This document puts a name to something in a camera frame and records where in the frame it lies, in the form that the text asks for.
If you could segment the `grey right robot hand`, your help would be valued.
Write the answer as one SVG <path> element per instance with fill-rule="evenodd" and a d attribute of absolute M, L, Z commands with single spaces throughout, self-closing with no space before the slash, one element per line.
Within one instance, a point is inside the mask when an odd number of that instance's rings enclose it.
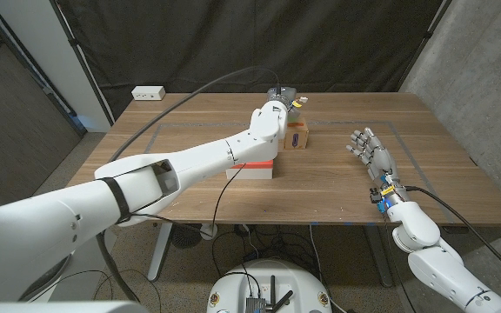
<path fill-rule="evenodd" d="M 353 146 L 346 149 L 357 157 L 367 168 L 367 173 L 375 188 L 371 188 L 371 201 L 381 213 L 391 206 L 410 200 L 400 182 L 397 163 L 384 147 L 379 138 L 366 127 L 363 131 L 355 130 L 351 134 Z"/>

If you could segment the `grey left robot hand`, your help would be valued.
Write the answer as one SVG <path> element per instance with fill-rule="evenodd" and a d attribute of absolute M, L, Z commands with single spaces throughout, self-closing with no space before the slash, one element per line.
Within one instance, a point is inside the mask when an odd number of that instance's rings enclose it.
<path fill-rule="evenodd" d="M 308 102 L 307 97 L 298 96 L 297 90 L 292 87 L 281 87 L 280 90 L 277 90 L 277 87 L 269 89 L 267 100 L 279 101 L 285 105 L 288 113 L 288 123 L 295 123 L 299 119 L 301 115 L 299 108 Z"/>

